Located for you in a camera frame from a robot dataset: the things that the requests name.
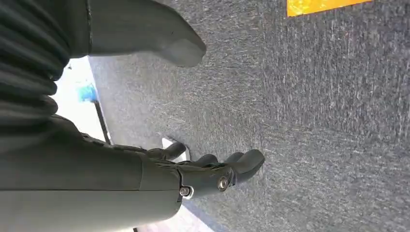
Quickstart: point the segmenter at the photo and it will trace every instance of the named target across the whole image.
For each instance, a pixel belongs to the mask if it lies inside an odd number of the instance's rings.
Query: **prosthetic arm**
[[[173,163],[184,151],[108,145],[55,115],[70,58],[149,51],[181,67],[206,47],[174,10],[150,0],[0,2],[0,231],[110,232],[173,216],[182,199],[251,178],[258,150]]]

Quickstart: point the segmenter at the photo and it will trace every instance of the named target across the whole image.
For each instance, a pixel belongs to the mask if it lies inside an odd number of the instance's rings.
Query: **yellow stripe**
[[[331,10],[371,0],[288,0],[288,16]]]

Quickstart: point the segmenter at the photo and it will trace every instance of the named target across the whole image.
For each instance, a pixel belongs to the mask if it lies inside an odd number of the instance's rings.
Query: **blue object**
[[[97,101],[97,93],[93,84],[80,87],[77,90],[78,98],[80,102],[95,102]]]

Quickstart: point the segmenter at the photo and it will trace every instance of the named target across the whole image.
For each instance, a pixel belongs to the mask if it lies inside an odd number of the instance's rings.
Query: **prosthetic hand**
[[[54,115],[48,97],[69,58],[153,52],[177,66],[205,45],[174,10],[149,0],[0,2],[0,231],[105,232],[173,216],[183,198],[223,192],[264,162],[168,161],[183,150],[112,146]]]

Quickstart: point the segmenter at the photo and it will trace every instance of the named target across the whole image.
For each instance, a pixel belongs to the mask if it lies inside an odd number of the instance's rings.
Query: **gray carpet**
[[[262,150],[254,179],[193,202],[227,231],[410,231],[410,1],[294,18],[279,0],[165,3],[208,53],[91,58],[116,143]]]

